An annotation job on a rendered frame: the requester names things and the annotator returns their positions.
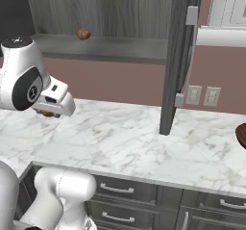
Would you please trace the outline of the grey wooden wall cabinet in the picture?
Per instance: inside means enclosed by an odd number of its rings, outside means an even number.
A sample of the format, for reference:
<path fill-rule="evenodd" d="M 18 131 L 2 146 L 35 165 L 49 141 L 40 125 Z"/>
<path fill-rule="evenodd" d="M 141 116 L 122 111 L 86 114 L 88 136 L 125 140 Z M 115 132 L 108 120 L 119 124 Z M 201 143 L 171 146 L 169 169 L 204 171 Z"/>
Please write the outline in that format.
<path fill-rule="evenodd" d="M 165 64 L 172 0 L 28 0 L 48 58 Z M 81 40 L 77 31 L 91 36 Z"/>

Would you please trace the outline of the white window frame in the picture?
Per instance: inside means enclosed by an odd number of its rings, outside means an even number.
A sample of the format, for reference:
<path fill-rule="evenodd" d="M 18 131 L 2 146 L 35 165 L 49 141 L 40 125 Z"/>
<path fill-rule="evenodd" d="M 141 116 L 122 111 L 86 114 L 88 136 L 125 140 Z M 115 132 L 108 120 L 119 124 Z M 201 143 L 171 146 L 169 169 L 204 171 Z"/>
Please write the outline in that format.
<path fill-rule="evenodd" d="M 198 29 L 196 44 L 246 48 L 246 0 L 211 0 L 208 24 Z"/>

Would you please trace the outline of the white wall outlet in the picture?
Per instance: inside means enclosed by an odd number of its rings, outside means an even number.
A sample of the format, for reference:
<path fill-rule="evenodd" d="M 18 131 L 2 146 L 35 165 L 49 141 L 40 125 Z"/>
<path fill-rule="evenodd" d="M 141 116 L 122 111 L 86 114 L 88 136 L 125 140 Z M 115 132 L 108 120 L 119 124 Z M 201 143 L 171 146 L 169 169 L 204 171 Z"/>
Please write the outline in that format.
<path fill-rule="evenodd" d="M 201 92 L 201 86 L 189 86 L 185 103 L 189 105 L 198 105 L 200 102 Z"/>
<path fill-rule="evenodd" d="M 216 107 L 220 95 L 220 88 L 207 87 L 204 99 L 204 105 L 207 107 Z"/>

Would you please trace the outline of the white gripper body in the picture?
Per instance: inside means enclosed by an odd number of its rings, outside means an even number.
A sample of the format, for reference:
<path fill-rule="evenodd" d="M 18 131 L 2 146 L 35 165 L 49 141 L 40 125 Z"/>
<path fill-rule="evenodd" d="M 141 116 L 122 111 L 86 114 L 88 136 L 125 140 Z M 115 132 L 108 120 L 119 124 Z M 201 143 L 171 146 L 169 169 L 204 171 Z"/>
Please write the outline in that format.
<path fill-rule="evenodd" d="M 61 103 L 52 103 L 46 100 L 43 102 L 37 101 L 32 108 L 39 114 L 48 112 L 52 113 L 55 117 L 59 117 L 60 115 L 72 116 L 76 106 L 72 95 L 68 92 Z"/>

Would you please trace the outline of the dark brown wooden bowl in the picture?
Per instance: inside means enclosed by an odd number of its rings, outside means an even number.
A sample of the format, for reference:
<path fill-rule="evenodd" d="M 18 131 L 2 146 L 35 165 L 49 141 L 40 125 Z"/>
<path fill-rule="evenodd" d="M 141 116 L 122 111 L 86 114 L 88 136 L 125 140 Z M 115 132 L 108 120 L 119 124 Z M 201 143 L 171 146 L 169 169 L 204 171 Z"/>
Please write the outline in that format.
<path fill-rule="evenodd" d="M 246 123 L 238 125 L 235 129 L 238 142 L 246 149 Z"/>

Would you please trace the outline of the grey wooden cabinet door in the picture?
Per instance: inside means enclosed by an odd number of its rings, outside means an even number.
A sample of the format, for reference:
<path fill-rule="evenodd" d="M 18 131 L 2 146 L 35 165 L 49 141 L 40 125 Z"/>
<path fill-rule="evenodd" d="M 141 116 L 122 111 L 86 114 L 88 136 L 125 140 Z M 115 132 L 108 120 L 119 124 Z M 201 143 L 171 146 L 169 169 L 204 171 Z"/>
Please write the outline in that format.
<path fill-rule="evenodd" d="M 180 74 L 184 48 L 189 41 L 190 29 L 185 26 L 186 12 L 189 6 L 198 7 L 198 19 L 202 0 L 173 0 L 168 36 L 167 58 L 163 97 L 160 113 L 160 134 L 168 136 L 171 131 L 174 115 L 176 93 Z"/>

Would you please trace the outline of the grey base cabinet door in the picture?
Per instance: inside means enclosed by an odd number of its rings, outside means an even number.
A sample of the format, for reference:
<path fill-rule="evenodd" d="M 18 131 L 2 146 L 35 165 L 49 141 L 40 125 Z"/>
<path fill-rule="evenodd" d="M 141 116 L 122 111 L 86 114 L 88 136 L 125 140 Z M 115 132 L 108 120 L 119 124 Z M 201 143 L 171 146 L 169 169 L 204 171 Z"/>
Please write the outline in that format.
<path fill-rule="evenodd" d="M 186 230 L 246 230 L 246 217 L 182 206 L 175 230 L 182 230 L 185 212 L 189 212 Z"/>

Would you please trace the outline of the brown potato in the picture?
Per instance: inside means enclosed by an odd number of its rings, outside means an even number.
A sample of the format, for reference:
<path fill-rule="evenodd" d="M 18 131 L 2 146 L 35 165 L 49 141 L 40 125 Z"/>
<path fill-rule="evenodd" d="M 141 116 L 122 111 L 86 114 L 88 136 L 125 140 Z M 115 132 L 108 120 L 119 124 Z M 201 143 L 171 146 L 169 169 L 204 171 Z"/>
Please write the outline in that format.
<path fill-rule="evenodd" d="M 86 28 L 81 28 L 77 31 L 77 37 L 81 40 L 88 39 L 91 36 L 91 33 Z"/>

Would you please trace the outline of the grey drawer front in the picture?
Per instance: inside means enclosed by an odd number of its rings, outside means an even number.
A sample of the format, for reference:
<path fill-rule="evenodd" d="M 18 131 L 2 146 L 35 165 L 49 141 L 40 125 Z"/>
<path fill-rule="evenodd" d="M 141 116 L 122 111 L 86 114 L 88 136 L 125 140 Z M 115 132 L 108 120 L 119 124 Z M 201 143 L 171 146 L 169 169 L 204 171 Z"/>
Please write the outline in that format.
<path fill-rule="evenodd" d="M 130 230 L 150 230 L 153 227 L 155 215 L 152 212 L 102 201 L 90 201 L 88 205 L 92 218 L 98 224 L 107 224 L 116 228 L 128 228 Z M 102 217 L 103 212 L 107 212 L 114 217 L 134 217 L 135 222 L 128 223 L 111 220 Z"/>
<path fill-rule="evenodd" d="M 99 175 L 95 175 L 95 179 L 97 182 L 96 194 L 98 196 L 105 196 L 115 200 L 133 201 L 136 203 L 144 203 L 149 205 L 154 205 L 156 203 L 158 188 L 156 185 Z M 129 194 L 106 191 L 100 188 L 101 183 L 106 184 L 108 187 L 118 189 L 134 188 L 135 192 L 133 194 Z"/>
<path fill-rule="evenodd" d="M 220 199 L 234 205 L 243 205 L 246 198 L 232 197 L 208 192 L 184 190 L 181 205 L 191 208 L 218 211 L 223 213 L 240 214 L 246 216 L 246 210 L 236 210 L 220 205 Z"/>

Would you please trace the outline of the dark grey cabinet door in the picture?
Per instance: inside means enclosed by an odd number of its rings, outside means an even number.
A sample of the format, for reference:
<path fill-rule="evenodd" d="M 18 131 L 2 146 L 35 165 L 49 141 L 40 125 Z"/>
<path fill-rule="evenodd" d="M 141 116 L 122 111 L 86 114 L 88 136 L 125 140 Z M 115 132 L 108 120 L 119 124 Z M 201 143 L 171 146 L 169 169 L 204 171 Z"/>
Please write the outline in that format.
<path fill-rule="evenodd" d="M 0 0 L 0 42 L 36 32 L 28 0 Z"/>

